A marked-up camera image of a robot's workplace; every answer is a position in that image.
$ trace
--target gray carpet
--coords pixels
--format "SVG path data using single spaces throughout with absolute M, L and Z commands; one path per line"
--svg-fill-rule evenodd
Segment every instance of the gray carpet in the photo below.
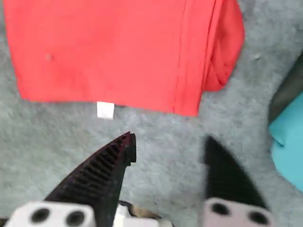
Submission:
M 270 159 L 267 107 L 303 49 L 302 0 L 241 0 L 246 44 L 224 90 L 203 95 L 199 118 L 117 108 L 114 121 L 93 103 L 39 104 L 20 99 L 0 17 L 0 214 L 41 200 L 75 166 L 120 134 L 137 136 L 137 163 L 127 169 L 121 198 L 196 226 L 205 166 L 202 138 L 232 148 L 270 205 L 278 227 L 303 223 L 303 194 Z

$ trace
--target blue fabric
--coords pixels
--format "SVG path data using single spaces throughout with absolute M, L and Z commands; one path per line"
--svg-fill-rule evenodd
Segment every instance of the blue fabric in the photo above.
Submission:
M 303 192 L 303 92 L 270 124 L 277 171 Z

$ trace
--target seam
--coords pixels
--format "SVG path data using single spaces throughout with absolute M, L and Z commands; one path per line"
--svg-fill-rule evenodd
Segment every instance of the seam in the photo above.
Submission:
M 176 110 L 176 101 L 177 101 L 177 91 L 178 91 L 178 84 L 179 84 L 179 78 L 180 78 L 180 68 L 181 68 L 181 50 L 182 50 L 182 40 L 183 40 L 183 27 L 184 27 L 184 20 L 185 20 L 185 12 L 186 12 L 186 5 L 187 0 L 184 1 L 184 9 L 182 12 L 182 19 L 181 19 L 181 29 L 180 29 L 180 39 L 179 39 L 179 58 L 178 58 L 178 66 L 177 66 L 177 81 L 175 85 L 175 98 L 173 103 L 173 113 L 175 113 Z

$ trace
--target red t-shirt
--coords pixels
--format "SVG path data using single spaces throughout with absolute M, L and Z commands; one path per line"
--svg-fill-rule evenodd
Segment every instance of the red t-shirt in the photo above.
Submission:
M 236 0 L 4 0 L 29 101 L 103 101 L 197 116 L 244 39 Z

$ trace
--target clothing tag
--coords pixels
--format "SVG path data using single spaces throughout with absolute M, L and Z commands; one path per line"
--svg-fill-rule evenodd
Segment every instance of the clothing tag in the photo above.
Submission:
M 114 118 L 114 103 L 97 102 L 97 117 L 103 119 Z

